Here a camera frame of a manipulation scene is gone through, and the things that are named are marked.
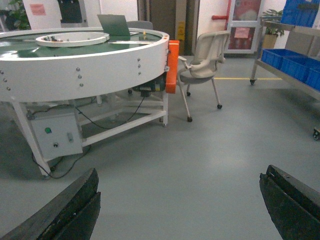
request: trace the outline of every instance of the green conveyor belt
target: green conveyor belt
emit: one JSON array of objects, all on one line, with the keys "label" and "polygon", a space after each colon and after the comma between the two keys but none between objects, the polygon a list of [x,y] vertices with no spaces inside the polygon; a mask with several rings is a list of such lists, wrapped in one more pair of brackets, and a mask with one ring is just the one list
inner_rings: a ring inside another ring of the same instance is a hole
[{"label": "green conveyor belt", "polygon": [[[110,36],[110,40],[104,43],[79,46],[79,47],[47,47],[37,45],[37,37],[54,33],[28,34],[22,36],[11,36],[0,38],[0,58],[41,58],[41,57],[63,57],[97,53],[107,53],[118,50],[126,50],[143,46],[142,44],[114,44],[110,41],[141,41],[143,33],[133,36]],[[159,41],[161,37],[146,34],[146,41]]]}]

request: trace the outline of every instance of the green button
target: green button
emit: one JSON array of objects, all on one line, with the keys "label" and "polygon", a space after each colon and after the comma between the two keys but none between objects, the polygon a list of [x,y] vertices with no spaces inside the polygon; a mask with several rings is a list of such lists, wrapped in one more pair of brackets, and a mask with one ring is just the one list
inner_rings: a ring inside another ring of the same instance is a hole
[{"label": "green button", "polygon": [[47,134],[51,134],[51,133],[52,133],[50,127],[46,127],[44,131],[45,131]]}]

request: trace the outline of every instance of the metal shelf rack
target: metal shelf rack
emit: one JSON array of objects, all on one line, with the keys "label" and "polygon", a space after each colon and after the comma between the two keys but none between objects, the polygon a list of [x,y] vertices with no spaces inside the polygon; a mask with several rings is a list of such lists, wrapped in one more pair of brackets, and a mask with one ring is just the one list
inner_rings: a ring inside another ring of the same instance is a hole
[{"label": "metal shelf rack", "polygon": [[[298,34],[303,34],[303,35],[309,35],[312,37],[320,37],[320,30],[315,29],[315,28],[310,28],[310,27],[303,27],[303,26],[295,26],[295,25],[288,25],[288,24],[282,24],[279,22],[272,22],[272,21],[261,21],[261,29],[259,33],[259,38],[260,38],[260,46],[262,45],[262,32],[263,32],[263,27],[271,27],[271,28],[278,28],[282,29],[285,31],[289,31],[291,33],[298,33]],[[264,68],[265,70],[269,71],[270,73],[278,76],[279,78],[283,79],[284,81],[288,82],[295,88],[305,92],[309,96],[320,100],[320,91],[306,85],[305,83],[287,75],[286,73],[276,69],[275,67],[261,61],[261,59],[256,59],[253,65],[251,77],[250,77],[250,83],[251,85],[255,84],[255,81],[257,80],[256,77],[256,71],[257,71],[257,66],[260,66]],[[313,138],[314,140],[319,140],[320,139],[320,128],[314,128],[313,129]]]}]

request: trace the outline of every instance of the electrical control box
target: electrical control box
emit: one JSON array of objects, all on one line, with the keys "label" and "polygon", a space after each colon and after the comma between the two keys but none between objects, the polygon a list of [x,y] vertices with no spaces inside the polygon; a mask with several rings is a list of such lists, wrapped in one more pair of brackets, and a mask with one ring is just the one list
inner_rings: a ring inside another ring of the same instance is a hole
[{"label": "electrical control box", "polygon": [[54,159],[83,152],[74,107],[58,106],[46,112],[36,112],[33,116],[30,122],[44,158]]}]

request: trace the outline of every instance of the potted plant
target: potted plant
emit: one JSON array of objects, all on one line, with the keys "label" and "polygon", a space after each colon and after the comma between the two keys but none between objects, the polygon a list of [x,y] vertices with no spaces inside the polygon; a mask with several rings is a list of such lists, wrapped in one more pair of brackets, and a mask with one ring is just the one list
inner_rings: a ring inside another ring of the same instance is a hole
[{"label": "potted plant", "polygon": [[[276,11],[274,9],[269,9],[262,13],[262,20],[280,22],[283,15],[283,10]],[[267,27],[265,30],[265,35],[262,43],[263,49],[273,49],[275,47],[278,36],[282,37],[285,35],[285,31],[276,27]]]},{"label": "potted plant", "polygon": [[10,18],[14,20],[14,27],[18,30],[31,29],[23,0],[12,0],[9,5],[16,6],[16,10],[9,12]]}]

